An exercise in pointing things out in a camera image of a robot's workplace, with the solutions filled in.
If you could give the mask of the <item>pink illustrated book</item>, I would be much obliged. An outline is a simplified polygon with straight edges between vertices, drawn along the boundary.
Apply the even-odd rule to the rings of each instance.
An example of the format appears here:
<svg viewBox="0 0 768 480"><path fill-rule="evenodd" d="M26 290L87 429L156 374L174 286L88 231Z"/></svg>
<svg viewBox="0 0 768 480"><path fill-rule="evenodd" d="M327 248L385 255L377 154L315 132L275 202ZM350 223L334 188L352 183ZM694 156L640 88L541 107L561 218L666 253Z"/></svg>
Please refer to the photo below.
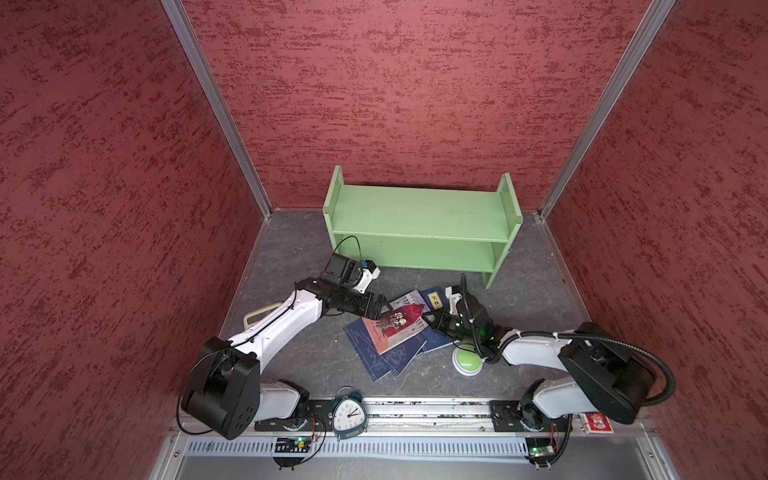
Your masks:
<svg viewBox="0 0 768 480"><path fill-rule="evenodd" d="M412 304L388 312L378 320L363 318L377 353L382 355L425 330L428 324L422 318L424 310L423 304Z"/></svg>

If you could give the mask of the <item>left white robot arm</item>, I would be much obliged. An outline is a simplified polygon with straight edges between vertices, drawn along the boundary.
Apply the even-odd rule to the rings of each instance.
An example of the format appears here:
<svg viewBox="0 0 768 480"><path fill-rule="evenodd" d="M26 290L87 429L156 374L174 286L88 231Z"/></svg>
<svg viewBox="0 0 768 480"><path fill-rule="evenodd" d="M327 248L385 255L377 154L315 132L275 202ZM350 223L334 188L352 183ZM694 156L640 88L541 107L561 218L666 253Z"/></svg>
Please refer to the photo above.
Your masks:
<svg viewBox="0 0 768 480"><path fill-rule="evenodd" d="M289 382L264 383L261 374L274 356L330 310L378 319L392 309L381 294L308 278L275 311L229 339L212 337L183 382L176 412L184 412L227 440L253 423L290 420L302 425L309 394Z"/></svg>

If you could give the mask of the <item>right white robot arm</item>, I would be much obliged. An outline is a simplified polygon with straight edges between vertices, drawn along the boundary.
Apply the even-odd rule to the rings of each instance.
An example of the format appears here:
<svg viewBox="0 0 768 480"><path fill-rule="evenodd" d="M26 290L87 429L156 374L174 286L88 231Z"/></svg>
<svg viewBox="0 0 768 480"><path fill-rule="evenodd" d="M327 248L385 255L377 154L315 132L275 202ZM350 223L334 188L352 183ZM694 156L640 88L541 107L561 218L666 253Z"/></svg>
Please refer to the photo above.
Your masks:
<svg viewBox="0 0 768 480"><path fill-rule="evenodd" d="M535 381L517 401L515 415L529 431L587 413L631 424L642 407L662 403L674 393L674 375L663 361L595 323L565 332L523 331L495 324L469 293L449 287L445 296L442 308L428 306L426 320L458 342L461 353L475 355L483 365L533 365L566 374Z"/></svg>

